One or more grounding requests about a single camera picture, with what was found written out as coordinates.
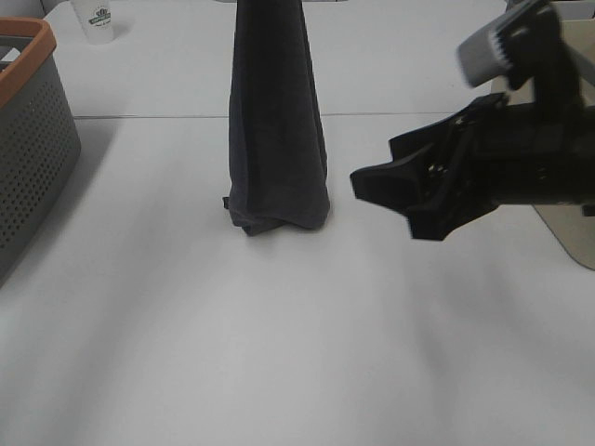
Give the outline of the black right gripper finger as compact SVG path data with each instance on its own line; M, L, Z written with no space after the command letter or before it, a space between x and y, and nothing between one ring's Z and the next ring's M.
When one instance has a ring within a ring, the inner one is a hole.
M397 162L360 168L350 174L358 200L403 216L413 239L444 241L449 235L445 193L415 167Z
M389 140L389 147L392 160L400 160L411 154L415 154L427 145L441 142L445 139L451 121L452 118L447 117L431 125L426 125L391 138Z

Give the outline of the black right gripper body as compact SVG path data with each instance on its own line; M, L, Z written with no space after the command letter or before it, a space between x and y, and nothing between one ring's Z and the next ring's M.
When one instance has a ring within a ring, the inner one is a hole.
M594 215L594 109L471 103L426 147L422 209L468 223L501 205L576 205Z

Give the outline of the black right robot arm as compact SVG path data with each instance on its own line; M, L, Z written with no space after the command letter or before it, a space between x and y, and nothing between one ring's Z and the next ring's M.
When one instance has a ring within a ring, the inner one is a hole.
M404 216L415 239L441 241L503 204L570 204L594 214L594 110L550 1L522 1L457 50L466 82L497 77L533 87L473 100L455 114L390 140L388 163L352 172L359 200Z

